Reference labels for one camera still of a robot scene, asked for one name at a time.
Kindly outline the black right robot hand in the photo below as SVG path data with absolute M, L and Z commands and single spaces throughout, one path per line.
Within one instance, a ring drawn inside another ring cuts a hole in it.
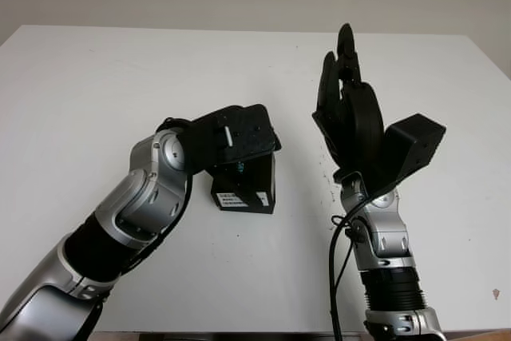
M 339 30 L 336 51 L 323 60 L 312 117 L 343 175 L 363 172 L 378 159 L 382 114 L 374 89 L 361 77 L 355 36 L 348 23 Z

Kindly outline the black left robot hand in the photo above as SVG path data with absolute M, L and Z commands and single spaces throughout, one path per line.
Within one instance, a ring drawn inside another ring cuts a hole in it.
M 193 120 L 178 137 L 184 150 L 184 169 L 189 174 L 217 165 L 220 152 L 228 144 L 219 111 Z

